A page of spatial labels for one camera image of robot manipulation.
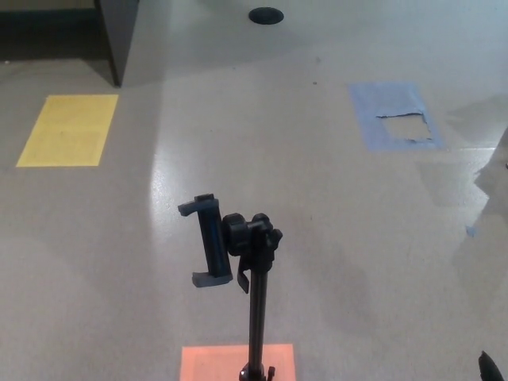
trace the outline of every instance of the black object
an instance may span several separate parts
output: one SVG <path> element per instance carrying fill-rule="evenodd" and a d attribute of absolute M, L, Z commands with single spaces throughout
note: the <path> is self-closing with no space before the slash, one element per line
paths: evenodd
<path fill-rule="evenodd" d="M 108 59 L 114 86 L 127 66 L 138 0 L 94 0 L 77 10 L 0 11 L 0 62 Z"/>
<path fill-rule="evenodd" d="M 478 358 L 478 365 L 482 381 L 504 381 L 495 362 L 483 351 L 482 355 Z"/>
<path fill-rule="evenodd" d="M 273 228 L 266 214 L 257 214 L 252 221 L 246 221 L 241 214 L 229 214 L 221 220 L 219 201 L 213 194 L 194 197 L 194 201 L 180 205 L 178 210 L 184 217 L 193 212 L 199 217 L 208 272 L 193 273 L 196 287 L 230 282 L 233 276 L 228 252 L 240 257 L 238 283 L 246 294 L 249 286 L 251 289 L 248 363 L 240 372 L 240 381 L 271 381 L 275 368 L 269 367 L 265 376 L 262 364 L 267 278 L 283 234 Z M 247 270 L 251 272 L 250 285 Z"/>
<path fill-rule="evenodd" d="M 284 19 L 284 13 L 276 8 L 264 6 L 255 8 L 248 14 L 250 21 L 261 25 L 274 25 L 280 23 Z"/>
<path fill-rule="evenodd" d="M 108 59 L 114 85 L 120 87 L 136 24 L 139 0 L 94 0 L 106 35 Z"/>

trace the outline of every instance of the adjustment knob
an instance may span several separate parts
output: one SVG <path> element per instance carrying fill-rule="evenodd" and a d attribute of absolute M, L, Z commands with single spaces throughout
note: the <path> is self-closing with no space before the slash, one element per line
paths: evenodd
<path fill-rule="evenodd" d="M 247 222 L 238 213 L 229 214 L 222 218 L 222 231 L 226 250 L 232 256 L 240 256 L 250 249 Z"/>

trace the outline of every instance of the round black floor cover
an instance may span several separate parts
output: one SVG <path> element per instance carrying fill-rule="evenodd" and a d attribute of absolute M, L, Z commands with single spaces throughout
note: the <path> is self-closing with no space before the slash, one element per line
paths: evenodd
<path fill-rule="evenodd" d="M 266 6 L 251 10 L 248 14 L 248 18 L 256 24 L 274 25 L 280 23 L 284 19 L 284 13 L 275 8 Z"/>

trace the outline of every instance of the blue tape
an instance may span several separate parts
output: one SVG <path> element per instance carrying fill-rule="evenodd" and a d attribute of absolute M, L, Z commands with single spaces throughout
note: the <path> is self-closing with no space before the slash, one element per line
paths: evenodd
<path fill-rule="evenodd" d="M 412 83 L 355 83 L 348 86 L 364 143 L 371 151 L 439 149 L 445 144 L 430 117 L 416 85 Z M 400 139 L 390 135 L 383 123 L 387 117 L 421 115 L 430 138 Z"/>

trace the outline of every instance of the black metal pole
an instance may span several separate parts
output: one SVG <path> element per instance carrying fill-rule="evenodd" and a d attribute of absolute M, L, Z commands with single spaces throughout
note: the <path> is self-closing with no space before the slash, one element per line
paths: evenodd
<path fill-rule="evenodd" d="M 268 273 L 251 271 L 251 306 L 248 334 L 248 377 L 261 379 L 263 370 L 264 315 L 267 304 Z"/>

